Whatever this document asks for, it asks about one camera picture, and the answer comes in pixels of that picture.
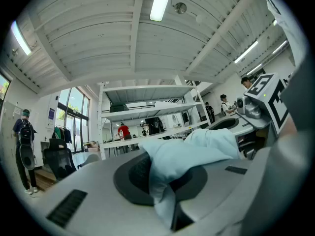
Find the person in red shirt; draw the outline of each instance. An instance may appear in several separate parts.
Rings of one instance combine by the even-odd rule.
[[[129,140],[129,139],[132,139],[131,135],[130,135],[130,132],[129,132],[129,128],[128,126],[124,125],[123,123],[120,125],[119,129],[118,129],[118,135],[120,135],[120,131],[123,132],[123,135],[124,135],[124,139],[125,140]],[[128,153],[128,146],[124,146],[125,149],[125,153]],[[135,147],[133,144],[131,144],[131,150],[135,150]]]

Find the white sneaker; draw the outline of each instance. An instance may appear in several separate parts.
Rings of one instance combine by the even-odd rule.
[[[31,189],[25,190],[24,192],[27,193],[27,194],[29,194],[29,195],[33,194],[33,192],[31,191]]]

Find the light blue cloth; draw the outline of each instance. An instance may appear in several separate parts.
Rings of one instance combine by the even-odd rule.
[[[235,136],[228,129],[197,129],[185,141],[146,139],[139,147],[150,156],[149,192],[156,212],[168,227],[175,208],[170,182],[194,166],[240,158]]]

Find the fluorescent light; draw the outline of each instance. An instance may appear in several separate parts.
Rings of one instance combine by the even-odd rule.
[[[283,45],[285,45],[287,43],[287,40],[285,42],[283,42],[276,50],[274,50],[272,52],[272,54],[275,54]]]
[[[153,21],[162,21],[167,3],[168,0],[154,0],[150,13],[150,19]]]
[[[243,52],[242,55],[240,55],[235,61],[234,63],[236,64],[238,61],[240,61],[247,53],[249,53],[252,48],[254,48],[256,45],[258,44],[258,40],[256,40],[246,51]]]
[[[252,71],[250,71],[248,74],[246,75],[250,75],[252,72],[254,72],[257,68],[261,67],[262,63],[260,63],[258,66],[256,66]]]
[[[28,46],[28,44],[25,42],[22,34],[20,33],[20,30],[18,28],[18,25],[16,24],[16,21],[14,21],[11,25],[11,31],[13,32],[16,40],[19,42],[20,46],[22,47],[23,51],[26,55],[31,53],[31,50]]]

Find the red shirt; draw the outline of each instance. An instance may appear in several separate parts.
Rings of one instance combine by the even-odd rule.
[[[118,134],[119,134],[119,132],[120,132],[121,130],[123,131],[124,137],[125,137],[126,135],[129,135],[129,134],[130,134],[129,128],[128,128],[128,126],[126,126],[126,125],[119,127],[119,129],[118,129]]]

